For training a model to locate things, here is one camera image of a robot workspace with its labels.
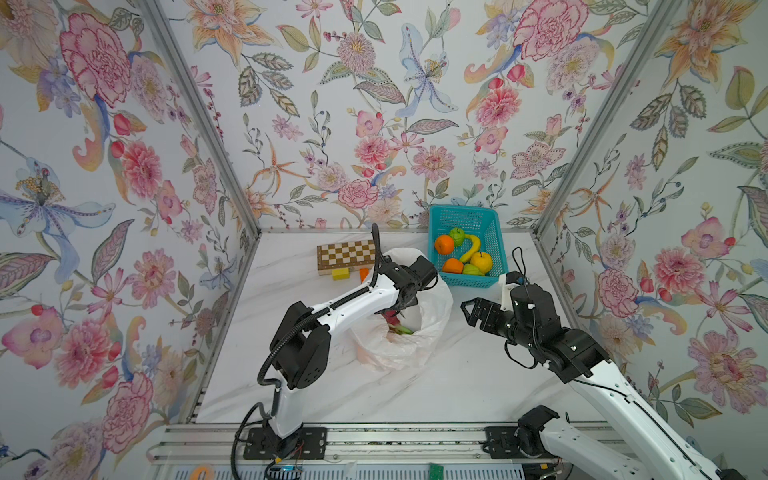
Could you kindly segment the orange fruit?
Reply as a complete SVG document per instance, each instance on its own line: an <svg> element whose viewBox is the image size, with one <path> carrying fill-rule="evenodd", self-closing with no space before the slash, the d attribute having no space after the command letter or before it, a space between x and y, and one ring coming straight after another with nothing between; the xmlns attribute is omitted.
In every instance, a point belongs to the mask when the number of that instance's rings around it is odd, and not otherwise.
<svg viewBox="0 0 768 480"><path fill-rule="evenodd" d="M464 263L455 258L446 259L442 267L442 271L449 274L462 274L463 270Z"/></svg>
<svg viewBox="0 0 768 480"><path fill-rule="evenodd" d="M455 241L450 235L440 235L434 241L434 249L439 255L451 255L455 249Z"/></svg>

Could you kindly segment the green apple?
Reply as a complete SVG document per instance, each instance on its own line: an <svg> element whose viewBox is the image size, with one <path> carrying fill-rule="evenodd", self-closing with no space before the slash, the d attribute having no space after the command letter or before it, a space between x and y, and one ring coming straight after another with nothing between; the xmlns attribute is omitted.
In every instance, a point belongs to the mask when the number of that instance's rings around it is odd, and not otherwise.
<svg viewBox="0 0 768 480"><path fill-rule="evenodd" d="M463 266L462 274L463 275L470 275L470 276L484 276L485 275L485 273L480 268L478 268L477 266L475 266L475 265L473 265L471 263L467 263L467 264L465 264Z"/></svg>
<svg viewBox="0 0 768 480"><path fill-rule="evenodd" d="M459 248L463 245L465 239L466 239L466 233L462 228L453 228L449 232L449 236L454 242L454 246L456 248Z"/></svg>

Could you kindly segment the white plastic bag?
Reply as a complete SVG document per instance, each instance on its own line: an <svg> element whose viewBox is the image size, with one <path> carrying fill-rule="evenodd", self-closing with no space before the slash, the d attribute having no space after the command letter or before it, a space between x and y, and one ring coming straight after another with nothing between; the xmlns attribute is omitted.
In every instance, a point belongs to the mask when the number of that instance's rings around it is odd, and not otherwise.
<svg viewBox="0 0 768 480"><path fill-rule="evenodd" d="M436 350L453 307L453 296L442 278L417 294L417 304L398 313L391 324L382 314L355 323L350 335L357 360L373 371L420 368Z"/></svg>

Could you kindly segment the pink dragon fruit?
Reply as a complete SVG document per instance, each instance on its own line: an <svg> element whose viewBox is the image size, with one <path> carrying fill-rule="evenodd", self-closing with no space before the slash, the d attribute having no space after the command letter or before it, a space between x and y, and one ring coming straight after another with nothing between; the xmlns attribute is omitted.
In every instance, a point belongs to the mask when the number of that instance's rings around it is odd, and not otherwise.
<svg viewBox="0 0 768 480"><path fill-rule="evenodd" d="M412 335L414 333L413 330L401 322L396 310L385 310L382 313L382 316L386 320L386 323L388 324L389 330L391 332L397 335Z"/></svg>

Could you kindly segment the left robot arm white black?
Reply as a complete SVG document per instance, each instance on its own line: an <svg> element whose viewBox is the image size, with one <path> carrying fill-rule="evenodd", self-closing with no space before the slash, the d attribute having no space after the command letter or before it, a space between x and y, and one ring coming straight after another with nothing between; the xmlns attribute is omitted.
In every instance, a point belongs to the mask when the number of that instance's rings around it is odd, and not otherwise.
<svg viewBox="0 0 768 480"><path fill-rule="evenodd" d="M384 256L374 263L369 279L351 291L315 306L298 301L288 307L260 367L257 382L274 388L266 425L280 440L303 424L299 392L325 372L332 336L371 315L399 312L417 304L417 294L437 283L435 266L423 255L409 265Z"/></svg>

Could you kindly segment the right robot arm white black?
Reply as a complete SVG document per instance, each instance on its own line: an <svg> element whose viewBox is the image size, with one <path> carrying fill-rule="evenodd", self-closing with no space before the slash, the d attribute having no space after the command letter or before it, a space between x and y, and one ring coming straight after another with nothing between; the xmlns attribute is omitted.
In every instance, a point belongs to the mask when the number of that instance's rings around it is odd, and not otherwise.
<svg viewBox="0 0 768 480"><path fill-rule="evenodd" d="M629 385L607 351L587 332L562 325L552 295L523 279L502 284L499 302L461 303L467 324L524 347L595 408L633 454L627 456L582 433L555 410L539 405L512 430L490 427L485 448L530 459L552 455L595 479L739 479L685 441Z"/></svg>

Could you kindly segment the wooden chessboard box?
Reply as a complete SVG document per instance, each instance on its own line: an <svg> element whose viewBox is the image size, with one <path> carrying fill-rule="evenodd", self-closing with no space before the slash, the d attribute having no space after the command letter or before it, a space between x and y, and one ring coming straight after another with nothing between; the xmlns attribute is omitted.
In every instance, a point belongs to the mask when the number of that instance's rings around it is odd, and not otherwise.
<svg viewBox="0 0 768 480"><path fill-rule="evenodd" d="M329 275L342 268L350 271L371 269L375 253L375 244L370 239L319 245L316 248L316 270L319 275Z"/></svg>

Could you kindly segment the teal plastic basket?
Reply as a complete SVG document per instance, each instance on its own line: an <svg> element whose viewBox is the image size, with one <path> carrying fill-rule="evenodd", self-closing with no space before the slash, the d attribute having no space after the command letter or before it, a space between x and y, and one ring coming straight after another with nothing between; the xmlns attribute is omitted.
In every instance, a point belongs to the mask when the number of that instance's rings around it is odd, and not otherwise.
<svg viewBox="0 0 768 480"><path fill-rule="evenodd" d="M491 209L434 205L428 233L428 258L449 286L490 288L508 270L500 221Z"/></svg>

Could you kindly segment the yellow block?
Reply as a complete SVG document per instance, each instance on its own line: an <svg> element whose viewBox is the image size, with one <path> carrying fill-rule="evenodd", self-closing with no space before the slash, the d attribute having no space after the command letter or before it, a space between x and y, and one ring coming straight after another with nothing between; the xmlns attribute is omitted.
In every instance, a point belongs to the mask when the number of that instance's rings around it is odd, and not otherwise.
<svg viewBox="0 0 768 480"><path fill-rule="evenodd" d="M351 271L349 267L336 268L331 271L331 276L334 281L347 280L350 278Z"/></svg>

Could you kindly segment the yellow banana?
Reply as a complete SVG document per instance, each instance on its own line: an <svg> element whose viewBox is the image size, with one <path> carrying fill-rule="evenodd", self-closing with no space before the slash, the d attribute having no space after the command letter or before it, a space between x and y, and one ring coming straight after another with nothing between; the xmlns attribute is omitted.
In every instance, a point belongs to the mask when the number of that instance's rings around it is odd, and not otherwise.
<svg viewBox="0 0 768 480"><path fill-rule="evenodd" d="M464 264L468 263L473 255L479 252L482 246L480 238L476 235L467 234L465 240L469 242L469 249L460 257L460 261Z"/></svg>

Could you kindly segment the green circuit board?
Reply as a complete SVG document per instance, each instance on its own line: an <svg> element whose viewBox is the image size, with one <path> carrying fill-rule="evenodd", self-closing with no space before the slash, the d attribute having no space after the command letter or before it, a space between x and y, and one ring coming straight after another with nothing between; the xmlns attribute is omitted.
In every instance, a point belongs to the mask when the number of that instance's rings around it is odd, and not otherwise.
<svg viewBox="0 0 768 480"><path fill-rule="evenodd" d="M442 465L431 463L428 469L428 480L444 480L445 469Z"/></svg>

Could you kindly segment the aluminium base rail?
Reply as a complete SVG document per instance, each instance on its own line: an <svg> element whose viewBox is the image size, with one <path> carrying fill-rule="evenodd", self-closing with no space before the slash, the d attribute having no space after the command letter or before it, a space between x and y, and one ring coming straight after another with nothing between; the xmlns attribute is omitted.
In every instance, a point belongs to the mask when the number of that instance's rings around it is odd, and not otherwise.
<svg viewBox="0 0 768 480"><path fill-rule="evenodd" d="M320 463L485 463L484 423L329 423ZM167 427L149 449L154 466L229 462L237 425L185 424Z"/></svg>

